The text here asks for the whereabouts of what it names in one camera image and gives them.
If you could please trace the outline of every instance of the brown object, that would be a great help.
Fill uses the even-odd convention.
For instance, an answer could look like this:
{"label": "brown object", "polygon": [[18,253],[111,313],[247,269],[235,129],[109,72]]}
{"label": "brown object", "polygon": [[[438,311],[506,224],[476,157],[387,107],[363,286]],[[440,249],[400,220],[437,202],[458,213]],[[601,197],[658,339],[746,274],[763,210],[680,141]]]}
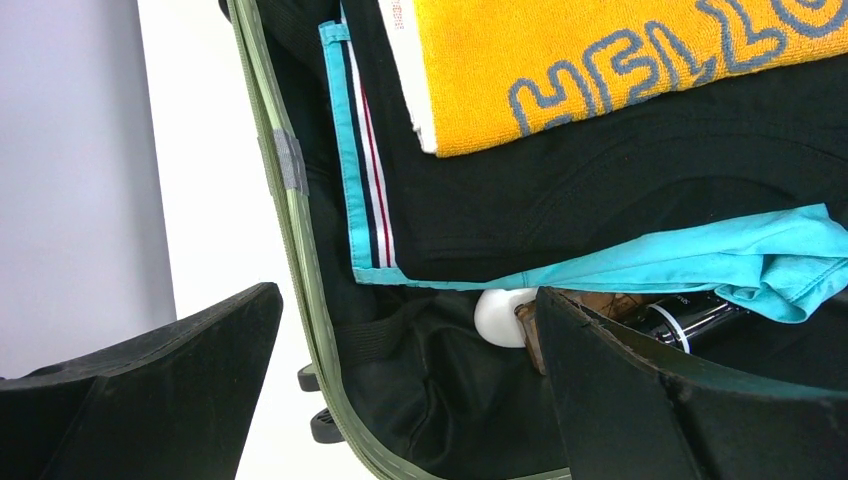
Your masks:
{"label": "brown object", "polygon": [[578,290],[561,290],[560,292],[569,300],[585,305],[611,320],[620,320],[640,305],[653,300],[652,296],[641,294],[582,292]]}
{"label": "brown object", "polygon": [[519,305],[515,309],[515,316],[521,331],[524,332],[524,346],[530,354],[533,367],[542,375],[545,375],[545,361],[542,359],[542,348],[539,346],[539,331],[536,329],[536,301]]}

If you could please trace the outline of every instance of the gray fabric patch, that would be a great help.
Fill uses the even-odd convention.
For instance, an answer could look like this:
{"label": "gray fabric patch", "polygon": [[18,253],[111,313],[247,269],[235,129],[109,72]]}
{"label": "gray fabric patch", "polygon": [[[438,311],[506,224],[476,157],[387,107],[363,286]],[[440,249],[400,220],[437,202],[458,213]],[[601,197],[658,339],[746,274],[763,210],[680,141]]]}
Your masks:
{"label": "gray fabric patch", "polygon": [[300,143],[293,135],[281,129],[274,130],[274,143],[277,145],[277,156],[280,159],[280,170],[283,172],[283,185],[286,190],[295,189],[309,195],[306,165],[303,163]]}

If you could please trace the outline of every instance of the yellow towel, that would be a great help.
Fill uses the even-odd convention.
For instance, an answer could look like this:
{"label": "yellow towel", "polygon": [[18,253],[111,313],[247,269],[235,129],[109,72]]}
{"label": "yellow towel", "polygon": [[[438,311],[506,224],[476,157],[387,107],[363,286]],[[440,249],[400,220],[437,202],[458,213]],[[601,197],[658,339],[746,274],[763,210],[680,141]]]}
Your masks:
{"label": "yellow towel", "polygon": [[848,51],[848,0],[414,0],[414,10],[440,157]]}

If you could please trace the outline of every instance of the white ring on bottle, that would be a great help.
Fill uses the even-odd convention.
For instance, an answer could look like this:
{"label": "white ring on bottle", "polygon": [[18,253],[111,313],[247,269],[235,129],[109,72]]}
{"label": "white ring on bottle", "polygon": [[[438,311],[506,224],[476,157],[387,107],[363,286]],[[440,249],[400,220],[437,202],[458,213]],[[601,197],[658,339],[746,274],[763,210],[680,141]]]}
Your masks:
{"label": "white ring on bottle", "polygon": [[662,315],[663,317],[665,317],[666,320],[668,320],[668,323],[677,333],[677,338],[680,339],[680,343],[683,344],[683,351],[686,353],[690,353],[691,350],[689,348],[689,339],[686,338],[686,332],[684,332],[683,327],[681,327],[680,324],[677,323],[677,319],[674,318],[674,316],[672,316],[670,313],[668,313],[668,310],[662,308],[659,305],[651,304],[648,305],[648,308],[653,308],[654,310],[660,312],[660,315]]}

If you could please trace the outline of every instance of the red stripe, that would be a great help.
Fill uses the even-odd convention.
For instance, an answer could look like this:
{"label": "red stripe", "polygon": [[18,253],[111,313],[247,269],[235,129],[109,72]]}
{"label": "red stripe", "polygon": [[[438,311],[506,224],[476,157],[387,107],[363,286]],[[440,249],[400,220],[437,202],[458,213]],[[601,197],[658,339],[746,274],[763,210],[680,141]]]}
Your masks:
{"label": "red stripe", "polygon": [[380,200],[380,213],[383,218],[383,236],[386,241],[386,264],[392,266],[392,254],[389,248],[389,224],[386,220],[386,206],[383,204],[383,186],[380,185],[380,175],[377,172],[377,154],[374,147],[374,134],[371,129],[371,111],[368,109],[368,99],[365,97],[365,88],[359,87],[362,92],[362,104],[365,106],[365,126],[368,130],[368,146],[371,148],[371,163],[374,167],[374,183],[377,185],[377,197]]}

